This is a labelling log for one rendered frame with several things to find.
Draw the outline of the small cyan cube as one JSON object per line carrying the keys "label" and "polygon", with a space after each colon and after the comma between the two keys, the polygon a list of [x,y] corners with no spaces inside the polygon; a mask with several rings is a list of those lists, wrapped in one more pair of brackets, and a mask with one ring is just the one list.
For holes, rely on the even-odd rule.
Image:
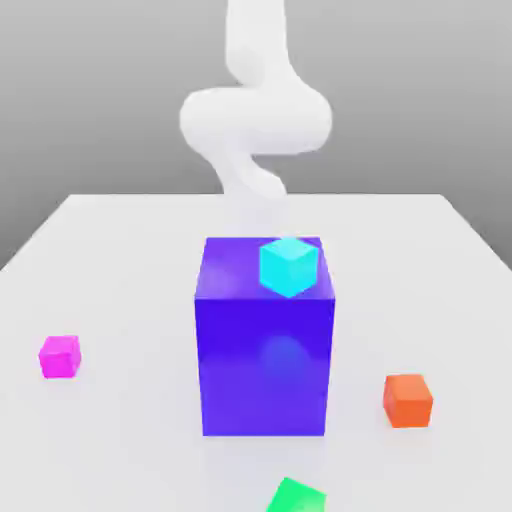
{"label": "small cyan cube", "polygon": [[259,283],[292,298],[317,283],[319,249],[298,238],[285,237],[259,249]]}

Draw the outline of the small green cube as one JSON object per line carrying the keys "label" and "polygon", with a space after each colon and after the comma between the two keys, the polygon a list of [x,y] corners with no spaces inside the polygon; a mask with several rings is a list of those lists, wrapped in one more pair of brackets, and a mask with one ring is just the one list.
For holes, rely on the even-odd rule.
{"label": "small green cube", "polygon": [[326,494],[285,477],[266,512],[325,512]]}

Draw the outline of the small magenta cube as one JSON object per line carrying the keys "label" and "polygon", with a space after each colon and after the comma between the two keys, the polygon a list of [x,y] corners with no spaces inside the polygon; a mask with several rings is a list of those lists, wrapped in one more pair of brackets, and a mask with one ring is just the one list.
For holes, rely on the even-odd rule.
{"label": "small magenta cube", "polygon": [[48,336],[39,354],[46,379],[74,378],[81,365],[81,348],[76,335]]}

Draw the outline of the large blue box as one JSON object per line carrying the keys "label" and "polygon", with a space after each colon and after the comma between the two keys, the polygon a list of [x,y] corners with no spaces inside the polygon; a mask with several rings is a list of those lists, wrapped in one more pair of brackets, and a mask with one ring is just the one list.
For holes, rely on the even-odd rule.
{"label": "large blue box", "polygon": [[206,436],[325,432],[335,292],[317,282],[285,298],[259,282],[267,238],[209,237],[194,296],[202,430]]}

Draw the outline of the small orange cube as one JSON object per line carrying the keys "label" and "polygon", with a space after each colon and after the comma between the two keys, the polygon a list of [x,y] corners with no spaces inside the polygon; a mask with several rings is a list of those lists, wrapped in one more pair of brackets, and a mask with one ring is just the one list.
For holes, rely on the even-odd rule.
{"label": "small orange cube", "polygon": [[420,374],[386,377],[383,407],[393,428],[425,428],[430,423],[433,396]]}

